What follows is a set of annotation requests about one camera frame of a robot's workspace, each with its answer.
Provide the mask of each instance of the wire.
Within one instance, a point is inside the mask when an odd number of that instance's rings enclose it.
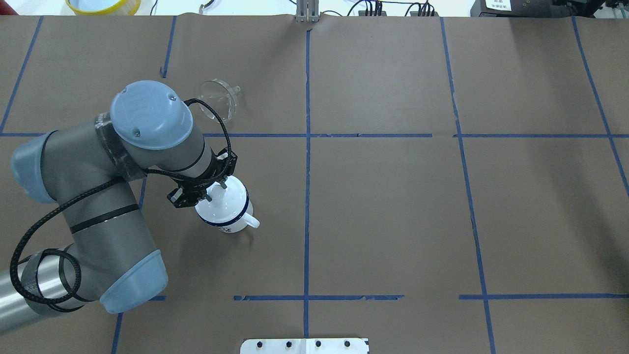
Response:
[[[405,5],[413,4],[413,3],[402,3],[402,2],[399,2],[399,1],[381,1],[381,3],[386,3],[386,4],[405,4]]]
[[[376,0],[376,15],[375,16],[382,16],[382,1]]]
[[[360,3],[365,2],[367,4],[369,4],[369,13],[367,13],[367,5],[365,5],[365,15],[366,16],[372,16],[372,13],[374,11],[374,8],[372,7],[372,3],[370,0],[359,0],[357,2],[354,3],[354,5],[350,8],[350,11],[347,12],[347,16],[352,14],[352,10]]]
[[[227,141],[227,148],[226,148],[227,157],[226,158],[231,159],[230,136],[229,134],[227,134],[227,128],[225,128],[225,123],[223,122],[223,119],[221,119],[221,117],[218,115],[218,113],[212,107],[210,107],[209,104],[199,100],[198,98],[191,98],[190,100],[184,101],[184,103],[186,104],[186,106],[190,106],[193,103],[199,103],[200,105],[207,108],[214,115],[214,117],[216,117],[216,120],[221,124],[221,128],[223,129],[223,134],[225,135],[225,140]],[[144,169],[144,173],[161,174],[162,176],[168,176],[172,178],[173,180],[198,183],[198,185],[196,185],[195,187],[203,188],[203,187],[208,187],[212,185],[214,182],[217,182],[220,179],[222,179],[225,173],[227,172],[228,167],[229,167],[229,164],[225,163],[225,165],[223,165],[223,170],[220,173],[218,173],[216,176],[211,177],[211,178],[194,178],[194,177],[184,176],[183,174],[173,173],[170,171],[162,171],[161,169],[150,169],[150,168]]]
[[[59,205],[55,210],[46,214],[44,217],[42,217],[37,222],[35,222],[26,231],[24,236],[22,236],[22,238],[19,240],[17,247],[15,247],[15,251],[13,251],[13,256],[11,257],[11,262],[9,264],[9,277],[11,278],[11,284],[13,284],[13,288],[15,288],[15,291],[17,291],[20,295],[22,295],[27,300],[31,300],[33,302],[37,302],[39,304],[45,304],[45,305],[60,304],[66,300],[69,300],[74,295],[76,295],[81,285],[81,266],[79,265],[79,262],[77,261],[77,259],[74,258],[74,256],[72,256],[70,253],[66,251],[61,251],[59,249],[46,249],[42,252],[42,259],[46,256],[50,256],[54,254],[56,256],[69,260],[72,266],[74,267],[74,276],[75,276],[74,285],[72,286],[70,291],[68,291],[67,294],[61,297],[56,297],[56,298],[48,298],[48,297],[35,295],[24,288],[24,286],[22,285],[22,282],[19,280],[19,275],[18,275],[18,264],[20,262],[19,257],[21,257],[22,252],[24,251],[24,248],[26,247],[26,244],[31,239],[35,231],[37,231],[37,229],[39,229],[43,224],[48,222],[50,219],[52,219],[59,213],[63,212],[65,209],[78,203],[79,201],[93,194],[96,194],[100,191],[103,191],[117,183],[121,183],[124,181],[125,180],[122,177],[116,177],[111,181],[105,182],[102,185],[96,186],[90,190],[87,190],[77,195],[76,197],[70,199],[69,201]]]
[[[157,6],[157,1],[159,1],[159,0],[155,0],[155,4],[153,4],[153,7],[151,8],[151,12],[148,13],[149,16],[153,16],[153,10]]]
[[[420,3],[412,3],[410,6],[408,6],[408,9],[406,9],[406,13],[404,14],[404,17],[408,16],[408,13],[411,11],[411,8],[417,5],[417,7],[419,8],[417,11],[421,11],[421,4]]]
[[[214,3],[215,0],[209,0],[207,4],[202,5],[202,8],[207,9],[210,5]]]
[[[333,11],[333,10],[326,10],[326,11],[324,11],[324,12],[322,12],[322,13],[335,13],[335,14],[337,14],[337,15],[339,15],[339,16],[343,16],[342,14],[337,13],[336,11]]]
[[[210,105],[208,105],[204,101],[201,101],[197,98],[191,98],[190,100],[184,101],[184,103],[186,104],[186,106],[190,106],[193,103],[199,103],[200,105],[203,105],[210,112],[212,112],[212,114],[216,117],[217,121],[221,124],[221,128],[223,129],[223,134],[225,135],[225,140],[227,141],[227,148],[226,148],[227,161],[223,165],[223,170],[216,176],[212,178],[208,178],[208,179],[192,178],[192,177],[184,176],[182,174],[177,174],[177,173],[173,173],[169,171],[162,171],[159,169],[144,169],[144,172],[147,174],[149,173],[162,174],[164,176],[171,177],[174,180],[190,181],[190,182],[198,183],[198,185],[195,185],[194,187],[204,188],[213,184],[216,181],[219,181],[225,176],[225,173],[227,172],[227,169],[230,166],[229,159],[231,159],[230,137],[229,137],[229,134],[227,134],[227,128],[225,128],[225,123],[223,122],[223,119],[221,119],[218,113],[212,107],[210,107]],[[121,183],[124,181],[125,179],[119,176],[112,179],[111,181],[105,182],[102,185],[96,186],[94,188],[91,188],[90,190],[87,190],[77,195],[76,197],[70,199],[69,201],[59,205],[53,211],[49,212],[44,217],[39,219],[26,231],[26,233],[24,233],[24,236],[22,236],[22,238],[19,240],[17,247],[15,247],[15,250],[13,251],[13,256],[11,257],[11,262],[9,264],[9,277],[11,279],[11,284],[13,285],[13,288],[15,289],[15,291],[17,291],[20,295],[22,295],[27,300],[37,302],[39,304],[46,304],[46,305],[60,304],[66,300],[69,300],[70,298],[76,295],[76,293],[79,291],[79,287],[81,286],[81,266],[79,264],[79,261],[77,261],[77,259],[74,256],[72,256],[70,253],[66,251],[61,251],[59,249],[45,249],[44,251],[42,251],[41,259],[43,259],[46,256],[56,255],[70,261],[70,264],[72,264],[72,267],[74,268],[74,284],[72,288],[64,296],[56,297],[56,298],[48,298],[48,297],[35,295],[24,288],[24,285],[22,285],[19,279],[18,265],[20,263],[23,263],[25,260],[20,261],[19,258],[22,256],[22,252],[24,251],[24,248],[28,244],[28,241],[31,239],[31,237],[34,235],[35,231],[37,231],[43,224],[48,222],[50,219],[52,219],[59,213],[63,212],[65,209],[78,203],[79,201],[93,194],[96,194],[100,191],[103,191],[117,183]]]

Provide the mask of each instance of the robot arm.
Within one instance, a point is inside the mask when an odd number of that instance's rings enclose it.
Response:
[[[166,287],[160,250],[129,184],[118,182],[143,178],[154,171],[149,167],[158,166],[166,171],[162,174],[197,180],[218,175],[224,185],[236,157],[221,152],[224,158],[217,159],[195,126],[189,104],[162,83],[139,81],[117,94],[110,111],[95,121],[33,139],[14,152],[13,173],[26,194],[39,202],[63,205],[95,186],[109,181],[110,186],[63,211],[74,238],[63,251],[80,270],[58,250],[24,259],[17,275],[33,300],[14,288],[9,271],[0,274],[0,333],[94,300],[110,313],[127,311]],[[209,199],[208,184],[194,179],[176,181],[178,188],[169,194],[176,207]],[[73,288],[75,294],[65,301],[44,301],[69,295]]]

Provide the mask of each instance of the yellow container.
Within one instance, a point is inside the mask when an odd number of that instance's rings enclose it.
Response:
[[[65,0],[75,14],[122,14],[133,15],[138,11],[142,0]]]

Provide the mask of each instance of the blue joint cap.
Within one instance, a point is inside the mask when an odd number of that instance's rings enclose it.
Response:
[[[131,145],[164,150],[192,132],[192,113],[175,91],[157,81],[137,81],[114,97],[109,109],[116,133]]]
[[[48,194],[42,178],[42,154],[50,134],[34,138],[13,151],[11,171],[26,195],[40,203],[54,203]]]
[[[149,253],[112,284],[99,301],[110,314],[129,311],[161,293],[168,284],[159,249]]]

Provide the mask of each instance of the table surface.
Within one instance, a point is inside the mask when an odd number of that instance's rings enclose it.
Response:
[[[357,336],[372,353],[626,353],[629,83],[610,63],[628,32],[583,18],[0,18],[0,264],[52,208],[16,184],[12,151],[141,79],[183,98],[208,79],[242,88],[228,130],[262,223],[223,234],[172,208],[168,178],[136,181],[163,294],[117,316],[87,305],[0,351]],[[193,114],[220,150],[217,124]],[[58,217],[25,252],[71,242]]]

